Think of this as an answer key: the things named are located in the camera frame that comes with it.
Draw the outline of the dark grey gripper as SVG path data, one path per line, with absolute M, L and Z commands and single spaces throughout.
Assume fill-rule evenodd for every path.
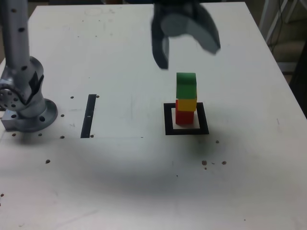
M 213 55 L 221 49 L 217 27 L 198 0 L 155 0 L 151 24 L 152 54 L 160 69 L 166 70 L 169 66 L 168 37 L 182 35 L 192 36 Z

